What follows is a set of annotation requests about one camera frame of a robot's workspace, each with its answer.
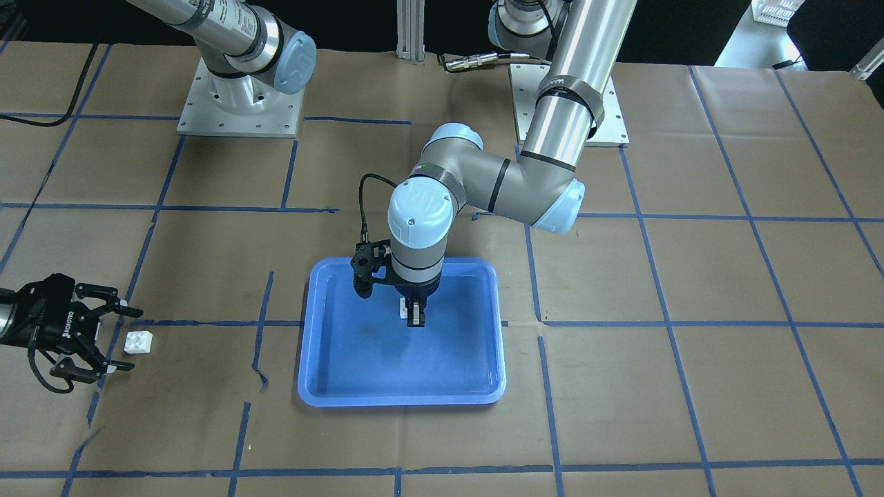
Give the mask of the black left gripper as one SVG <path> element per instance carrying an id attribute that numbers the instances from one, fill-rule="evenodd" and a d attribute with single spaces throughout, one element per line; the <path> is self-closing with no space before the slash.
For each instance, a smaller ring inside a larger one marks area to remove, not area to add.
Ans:
<path id="1" fill-rule="evenodd" d="M 434 277 L 434 279 L 420 284 L 407 281 L 406 285 L 397 286 L 397 291 L 406 299 L 408 327 L 425 327 L 426 301 L 438 290 L 439 286 L 439 277 Z"/>

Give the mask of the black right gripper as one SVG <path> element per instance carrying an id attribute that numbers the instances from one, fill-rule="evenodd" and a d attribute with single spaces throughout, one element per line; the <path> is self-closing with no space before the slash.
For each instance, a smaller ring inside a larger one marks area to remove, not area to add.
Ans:
<path id="1" fill-rule="evenodd" d="M 97 298 L 105 303 L 82 313 L 84 306 L 77 308 L 73 305 L 82 298 Z M 86 357 L 86 346 L 75 337 L 75 325 L 79 321 L 91 321 L 107 313 L 129 318 L 140 318 L 144 314 L 143 309 L 129 307 L 128 302 L 120 298 L 116 287 L 76 283 L 72 277 L 53 273 L 18 291 L 2 289 L 1 301 L 2 344 L 11 347 L 32 345 L 38 351 L 59 353 L 50 368 L 53 377 L 92 384 L 113 372 L 135 368 L 132 362 L 102 358 L 97 366 L 86 368 L 76 365 L 70 357 Z"/>

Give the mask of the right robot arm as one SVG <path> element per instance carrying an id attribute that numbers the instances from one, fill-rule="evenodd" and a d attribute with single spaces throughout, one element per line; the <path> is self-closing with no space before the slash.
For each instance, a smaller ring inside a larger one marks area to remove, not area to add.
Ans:
<path id="1" fill-rule="evenodd" d="M 201 60 L 177 133 L 201 137 L 296 137 L 307 82 L 318 60 L 314 40 L 261 6 L 243 1 L 136 1 L 196 42 Z M 2 290 L 2 343 L 25 349 L 36 380 L 72 392 L 115 371 L 133 370 L 97 347 L 106 314 L 139 318 L 116 287 L 62 273 Z"/>

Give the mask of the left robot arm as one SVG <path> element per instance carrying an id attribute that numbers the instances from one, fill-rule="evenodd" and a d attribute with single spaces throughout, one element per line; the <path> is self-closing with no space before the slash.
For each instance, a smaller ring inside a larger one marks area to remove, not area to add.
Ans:
<path id="1" fill-rule="evenodd" d="M 486 150 L 461 123 L 439 126 L 392 192 L 386 283 L 402 295 L 406 323 L 422 327 L 440 283 L 448 235 L 465 206 L 550 233 L 568 232 L 586 188 L 577 166 L 605 119 L 603 97 L 635 1 L 496 1 L 488 36 L 496 47 L 549 63 L 516 158 Z"/>

